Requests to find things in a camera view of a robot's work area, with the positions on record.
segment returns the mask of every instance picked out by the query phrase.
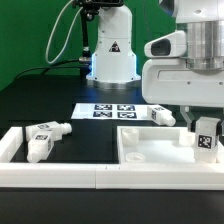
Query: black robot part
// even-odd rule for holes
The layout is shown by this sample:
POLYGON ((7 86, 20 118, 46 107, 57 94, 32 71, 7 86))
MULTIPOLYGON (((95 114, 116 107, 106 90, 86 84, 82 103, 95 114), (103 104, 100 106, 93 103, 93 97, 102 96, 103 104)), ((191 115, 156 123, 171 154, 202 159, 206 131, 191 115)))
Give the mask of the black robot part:
POLYGON ((158 0, 160 7, 168 15, 173 16, 175 9, 175 0, 158 0))

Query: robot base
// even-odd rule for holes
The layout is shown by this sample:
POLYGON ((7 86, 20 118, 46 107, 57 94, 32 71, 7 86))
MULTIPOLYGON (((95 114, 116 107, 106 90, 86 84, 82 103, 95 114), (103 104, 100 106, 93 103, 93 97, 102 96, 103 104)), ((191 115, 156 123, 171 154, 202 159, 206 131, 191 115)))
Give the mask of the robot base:
POLYGON ((99 82, 97 80, 87 79, 87 85, 101 89, 130 89, 141 86, 141 79, 134 80, 126 83, 109 83, 99 82))

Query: white block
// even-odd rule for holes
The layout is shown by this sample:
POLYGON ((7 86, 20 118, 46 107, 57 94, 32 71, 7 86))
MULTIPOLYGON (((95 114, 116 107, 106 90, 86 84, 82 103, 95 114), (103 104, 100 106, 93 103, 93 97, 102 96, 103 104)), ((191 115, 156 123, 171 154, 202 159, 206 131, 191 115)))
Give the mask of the white block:
POLYGON ((11 127, 0 141, 0 162, 9 163, 22 143, 22 128, 11 127))

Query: white container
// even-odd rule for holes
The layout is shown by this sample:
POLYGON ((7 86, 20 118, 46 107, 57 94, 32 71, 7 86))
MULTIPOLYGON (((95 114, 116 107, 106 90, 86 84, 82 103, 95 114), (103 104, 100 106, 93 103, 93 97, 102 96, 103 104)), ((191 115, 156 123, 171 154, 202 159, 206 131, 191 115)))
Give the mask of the white container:
POLYGON ((147 116, 158 125, 174 126, 176 123, 172 112, 160 105, 149 105, 147 107, 147 116))
POLYGON ((52 131, 38 131, 30 140, 27 156, 30 163, 38 163, 40 160, 47 159, 54 146, 52 133, 52 131))
POLYGON ((9 163, 22 143, 22 128, 11 127, 0 141, 0 163, 9 163))
POLYGON ((122 141, 124 145, 137 145, 139 142, 139 130, 136 128, 124 128, 122 130, 122 141))
POLYGON ((41 130, 51 130, 53 141, 58 141, 62 139, 62 135, 66 135, 72 132, 72 127, 68 123, 59 124, 56 121, 37 124, 26 127, 26 140, 29 142, 32 137, 41 130))

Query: green wall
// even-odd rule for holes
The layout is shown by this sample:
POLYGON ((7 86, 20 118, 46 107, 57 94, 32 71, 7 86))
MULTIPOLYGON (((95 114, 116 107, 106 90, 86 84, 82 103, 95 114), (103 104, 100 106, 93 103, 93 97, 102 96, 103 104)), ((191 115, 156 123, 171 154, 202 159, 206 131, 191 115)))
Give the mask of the green wall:
MULTIPOLYGON (((0 89, 10 84, 22 70, 47 66, 45 49, 55 19, 68 0, 1 0, 0 7, 0 89)), ((174 30, 174 20, 157 6, 157 0, 126 0, 133 13, 133 51, 138 56, 138 73, 146 61, 144 45, 174 30)), ((53 41, 51 56, 62 47, 76 10, 68 9, 53 41)), ((91 51, 97 40, 97 20, 88 23, 91 51)), ((80 20, 62 59, 81 54, 80 20)))

